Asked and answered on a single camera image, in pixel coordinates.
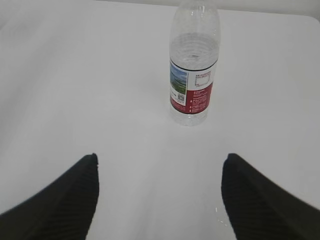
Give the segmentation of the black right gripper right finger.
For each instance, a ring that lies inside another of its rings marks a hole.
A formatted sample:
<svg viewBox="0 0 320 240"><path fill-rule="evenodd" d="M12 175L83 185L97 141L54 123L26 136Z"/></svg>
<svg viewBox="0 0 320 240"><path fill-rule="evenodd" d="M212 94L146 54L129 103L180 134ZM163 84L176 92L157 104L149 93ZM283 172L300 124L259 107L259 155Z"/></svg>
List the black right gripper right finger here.
<svg viewBox="0 0 320 240"><path fill-rule="evenodd" d="M318 240L320 210L290 194L235 153L223 163L223 204L238 240Z"/></svg>

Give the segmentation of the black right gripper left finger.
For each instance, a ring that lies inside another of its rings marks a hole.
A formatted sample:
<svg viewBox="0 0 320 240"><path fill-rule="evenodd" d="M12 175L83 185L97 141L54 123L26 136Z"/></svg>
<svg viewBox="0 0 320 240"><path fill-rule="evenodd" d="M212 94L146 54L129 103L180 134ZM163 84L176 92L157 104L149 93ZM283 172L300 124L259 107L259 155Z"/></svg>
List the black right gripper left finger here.
<svg viewBox="0 0 320 240"><path fill-rule="evenodd" d="M100 193L98 157L85 155L40 192L0 215L2 240L84 240Z"/></svg>

